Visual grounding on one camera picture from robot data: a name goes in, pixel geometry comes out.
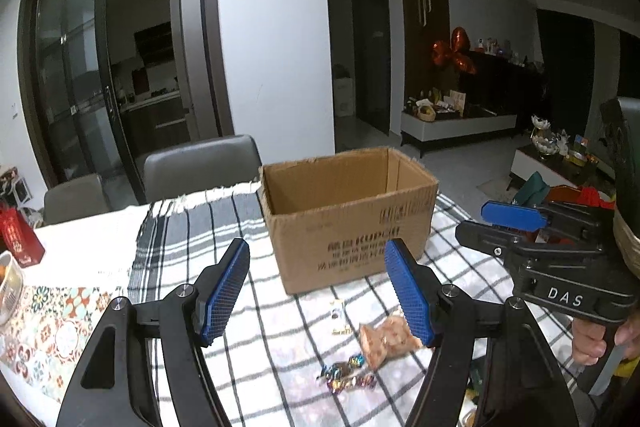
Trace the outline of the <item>beige snack packets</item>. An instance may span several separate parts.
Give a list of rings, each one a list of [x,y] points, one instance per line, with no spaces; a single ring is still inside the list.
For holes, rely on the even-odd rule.
[[[387,359],[423,348],[422,341],[413,335],[402,315],[390,315],[378,326],[361,324],[359,342],[362,355],[372,371],[379,369]]]

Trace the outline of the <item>brown cardboard box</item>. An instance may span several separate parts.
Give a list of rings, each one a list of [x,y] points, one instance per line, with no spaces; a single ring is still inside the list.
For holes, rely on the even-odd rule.
[[[383,272],[391,239],[421,258],[439,187],[419,161],[393,147],[265,165],[260,184],[288,295]]]

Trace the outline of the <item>lotus shaped ornament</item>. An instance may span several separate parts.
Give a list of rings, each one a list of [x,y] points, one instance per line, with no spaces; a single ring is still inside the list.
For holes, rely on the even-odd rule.
[[[538,150],[538,153],[544,156],[552,156],[559,152],[558,139],[555,138],[555,134],[551,131],[550,121],[532,116],[532,124],[534,129],[530,135],[534,147]]]

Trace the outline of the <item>red foil balloons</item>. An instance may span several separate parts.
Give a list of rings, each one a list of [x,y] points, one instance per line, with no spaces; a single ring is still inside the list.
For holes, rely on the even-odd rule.
[[[452,31],[450,43],[437,40],[432,46],[432,59],[437,67],[454,66],[457,72],[474,75],[476,67],[469,57],[471,41],[463,27],[456,27]]]

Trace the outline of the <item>clear food container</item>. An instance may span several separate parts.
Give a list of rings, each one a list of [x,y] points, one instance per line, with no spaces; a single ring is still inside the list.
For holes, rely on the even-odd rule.
[[[12,317],[23,289],[23,273],[9,251],[1,254],[0,325]]]

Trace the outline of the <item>floral patterned placemat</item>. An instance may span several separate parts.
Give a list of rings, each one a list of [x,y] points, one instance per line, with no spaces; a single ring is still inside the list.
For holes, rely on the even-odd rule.
[[[1,326],[1,366],[60,402],[93,329],[125,288],[29,286]]]

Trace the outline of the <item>grey dining chair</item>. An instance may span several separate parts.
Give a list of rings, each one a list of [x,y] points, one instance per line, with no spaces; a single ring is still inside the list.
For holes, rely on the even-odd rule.
[[[104,191],[102,178],[87,174],[50,188],[43,199],[45,225],[103,215],[112,210]]]
[[[247,134],[169,147],[144,161],[145,199],[151,204],[250,182],[258,177],[260,167],[258,148]]]

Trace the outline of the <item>checkered grey white tablecloth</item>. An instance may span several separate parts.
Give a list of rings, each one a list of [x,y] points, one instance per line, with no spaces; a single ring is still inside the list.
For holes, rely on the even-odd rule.
[[[145,209],[129,270],[128,298],[146,303],[196,280],[233,239],[250,247],[248,271],[224,335],[204,352],[216,392],[235,426],[400,426],[420,389],[431,351],[386,362],[376,386],[331,395],[325,365],[359,350],[361,324],[399,305],[383,274],[297,296],[283,288],[259,187],[242,183],[154,202]],[[350,335],[333,335],[331,303],[342,300]]]

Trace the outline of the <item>colourful foil candy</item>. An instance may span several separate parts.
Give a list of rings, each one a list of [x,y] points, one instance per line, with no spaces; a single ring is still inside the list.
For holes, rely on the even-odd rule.
[[[376,386],[376,379],[371,373],[361,372],[365,365],[363,355],[352,355],[346,361],[323,366],[317,381],[325,384],[331,395],[358,388],[372,389]]]

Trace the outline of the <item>red wooden chair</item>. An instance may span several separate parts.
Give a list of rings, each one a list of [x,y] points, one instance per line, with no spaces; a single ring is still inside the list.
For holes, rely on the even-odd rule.
[[[613,209],[615,202],[605,200],[600,193],[591,186],[571,187],[568,185],[557,185],[549,188],[549,192],[544,198],[545,202],[569,202],[589,207],[599,207]]]

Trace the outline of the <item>grey dining chair far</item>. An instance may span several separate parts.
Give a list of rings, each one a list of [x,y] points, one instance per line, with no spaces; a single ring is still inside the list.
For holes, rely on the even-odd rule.
[[[103,215],[112,210],[104,191],[102,178],[87,174],[50,188],[43,199],[45,225]]]

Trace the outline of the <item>green cloth on chair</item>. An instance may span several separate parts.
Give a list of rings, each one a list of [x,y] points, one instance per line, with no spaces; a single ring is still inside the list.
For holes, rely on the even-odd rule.
[[[535,207],[546,199],[550,186],[544,182],[538,171],[535,171],[512,199],[514,205]]]

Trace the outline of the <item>grey dining chair near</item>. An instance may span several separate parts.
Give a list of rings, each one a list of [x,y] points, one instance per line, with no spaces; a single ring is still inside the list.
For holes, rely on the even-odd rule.
[[[145,199],[151,204],[250,182],[258,177],[260,167],[258,148],[247,134],[169,147],[144,161]]]

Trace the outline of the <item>small white gold wrapper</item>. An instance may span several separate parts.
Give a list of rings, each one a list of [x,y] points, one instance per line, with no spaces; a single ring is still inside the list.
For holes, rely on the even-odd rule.
[[[350,335],[352,333],[352,326],[349,325],[342,300],[334,300],[331,303],[330,326],[333,335]]]

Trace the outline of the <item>red gift bag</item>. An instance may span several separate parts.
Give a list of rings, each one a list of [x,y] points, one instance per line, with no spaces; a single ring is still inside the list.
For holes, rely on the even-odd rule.
[[[22,268],[39,265],[44,248],[34,230],[20,210],[2,207],[0,212],[1,236],[4,245]]]

